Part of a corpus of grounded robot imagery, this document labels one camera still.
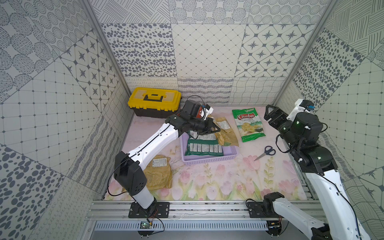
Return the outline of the gold chip bag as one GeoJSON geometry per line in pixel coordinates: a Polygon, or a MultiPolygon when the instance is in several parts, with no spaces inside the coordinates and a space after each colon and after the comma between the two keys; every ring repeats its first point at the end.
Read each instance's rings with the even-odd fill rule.
{"type": "Polygon", "coordinates": [[[147,188],[150,191],[170,189],[173,182],[173,171],[170,165],[171,158],[156,155],[144,170],[147,178],[147,188]]]}
{"type": "Polygon", "coordinates": [[[219,145],[223,147],[236,146],[239,147],[238,138],[231,128],[229,122],[225,117],[214,118],[210,116],[214,123],[221,129],[220,132],[215,133],[219,145]]]}

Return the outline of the dark green snack bag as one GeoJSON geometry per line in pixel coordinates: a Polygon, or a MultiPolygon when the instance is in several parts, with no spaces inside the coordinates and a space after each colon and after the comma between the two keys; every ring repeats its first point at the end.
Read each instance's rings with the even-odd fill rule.
{"type": "Polygon", "coordinates": [[[197,132],[188,132],[186,156],[214,156],[224,155],[223,148],[219,144],[215,134],[199,135],[197,132]]]}

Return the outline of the green Chuba chip bag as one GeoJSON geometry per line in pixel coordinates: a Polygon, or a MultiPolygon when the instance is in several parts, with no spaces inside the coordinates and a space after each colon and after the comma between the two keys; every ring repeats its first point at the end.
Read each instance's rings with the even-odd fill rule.
{"type": "Polygon", "coordinates": [[[235,109],[232,110],[232,114],[243,143],[266,136],[263,123],[255,108],[235,109]]]}

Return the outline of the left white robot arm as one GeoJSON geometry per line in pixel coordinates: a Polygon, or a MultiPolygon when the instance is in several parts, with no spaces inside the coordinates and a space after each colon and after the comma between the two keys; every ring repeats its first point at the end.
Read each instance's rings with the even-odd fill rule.
{"type": "Polygon", "coordinates": [[[115,169],[111,175],[152,216],[156,213],[157,201],[146,184],[144,170],[150,161],[169,143],[189,131],[200,136],[219,132],[221,129],[209,117],[214,111],[209,105],[187,100],[184,107],[169,116],[160,129],[137,148],[115,157],[115,169]]]}

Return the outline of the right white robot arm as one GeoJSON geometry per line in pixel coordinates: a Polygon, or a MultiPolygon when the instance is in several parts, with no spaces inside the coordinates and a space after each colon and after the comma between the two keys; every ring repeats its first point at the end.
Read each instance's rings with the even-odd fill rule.
{"type": "Polygon", "coordinates": [[[344,190],[334,156],[318,144],[327,125],[314,114],[314,109],[314,104],[307,100],[298,100],[290,114],[268,105],[264,119],[279,132],[277,138],[287,144],[286,152],[310,181],[327,222],[306,214],[278,192],[264,196],[263,212],[286,219],[310,240],[368,240],[370,236],[344,190]]]}

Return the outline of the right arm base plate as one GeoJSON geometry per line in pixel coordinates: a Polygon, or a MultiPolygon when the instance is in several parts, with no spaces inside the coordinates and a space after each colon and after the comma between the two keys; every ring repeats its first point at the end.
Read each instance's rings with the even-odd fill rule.
{"type": "Polygon", "coordinates": [[[264,211],[264,204],[262,202],[257,202],[252,199],[247,199],[245,205],[249,212],[249,217],[254,218],[266,218],[268,215],[264,211]]]}

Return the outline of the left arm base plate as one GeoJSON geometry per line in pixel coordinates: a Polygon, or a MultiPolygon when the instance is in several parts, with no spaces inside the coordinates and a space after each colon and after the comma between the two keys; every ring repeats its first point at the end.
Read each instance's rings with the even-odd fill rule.
{"type": "Polygon", "coordinates": [[[129,218],[168,218],[170,202],[154,202],[147,209],[142,208],[137,202],[131,204],[129,218]]]}

